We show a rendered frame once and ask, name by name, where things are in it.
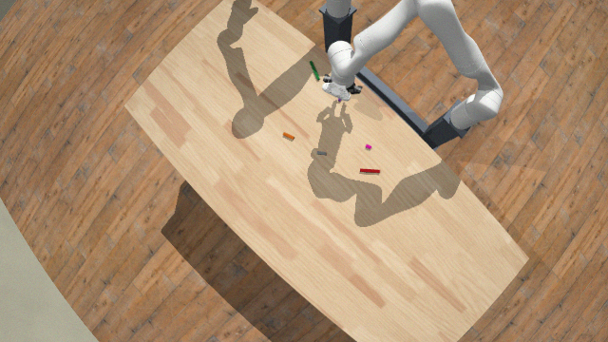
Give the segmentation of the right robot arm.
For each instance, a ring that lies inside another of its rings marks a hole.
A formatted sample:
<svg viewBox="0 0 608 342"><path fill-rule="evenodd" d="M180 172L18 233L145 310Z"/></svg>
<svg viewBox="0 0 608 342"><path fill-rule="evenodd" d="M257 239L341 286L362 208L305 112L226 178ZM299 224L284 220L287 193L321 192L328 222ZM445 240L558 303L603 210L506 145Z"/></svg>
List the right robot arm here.
<svg viewBox="0 0 608 342"><path fill-rule="evenodd" d="M327 12L330 16L341 18L349 13L352 0L326 0Z"/></svg>

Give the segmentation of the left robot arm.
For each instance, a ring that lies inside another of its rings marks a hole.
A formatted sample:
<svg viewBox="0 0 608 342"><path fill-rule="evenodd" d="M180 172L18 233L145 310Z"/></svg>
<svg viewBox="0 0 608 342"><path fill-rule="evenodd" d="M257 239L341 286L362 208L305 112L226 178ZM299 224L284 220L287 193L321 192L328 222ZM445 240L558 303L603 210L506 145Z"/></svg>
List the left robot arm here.
<svg viewBox="0 0 608 342"><path fill-rule="evenodd" d="M457 70L467 78L478 79L476 94L452 109L452 124L463 130L477 122L495 118L503 100L503 91L477 44L462 28L451 0L402 0L353 38L354 51L345 41L331 44L328 57L331 59L332 83L323 84L322 89L338 99L349 101L351 95L346 88L353 85L355 75L373 55L392 44L418 15L441 41Z"/></svg>

